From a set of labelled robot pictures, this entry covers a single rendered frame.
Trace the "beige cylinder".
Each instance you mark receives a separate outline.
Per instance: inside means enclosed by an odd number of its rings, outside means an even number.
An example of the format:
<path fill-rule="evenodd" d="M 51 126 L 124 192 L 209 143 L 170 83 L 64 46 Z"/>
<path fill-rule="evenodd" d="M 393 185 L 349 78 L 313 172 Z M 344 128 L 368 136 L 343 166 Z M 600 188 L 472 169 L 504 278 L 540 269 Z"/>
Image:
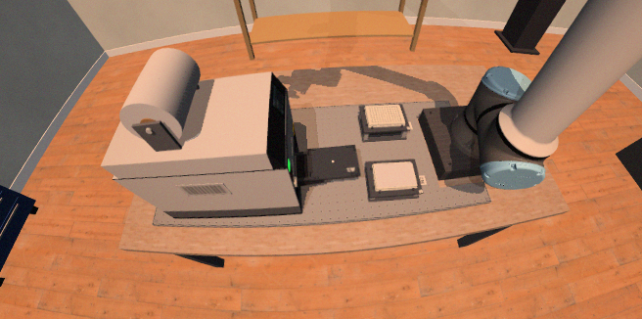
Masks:
<path fill-rule="evenodd" d="M 201 71 L 187 53 L 162 48 L 152 54 L 120 112 L 122 125 L 133 135 L 142 137 L 131 127 L 143 118 L 161 121 L 177 140 L 182 136 Z"/>

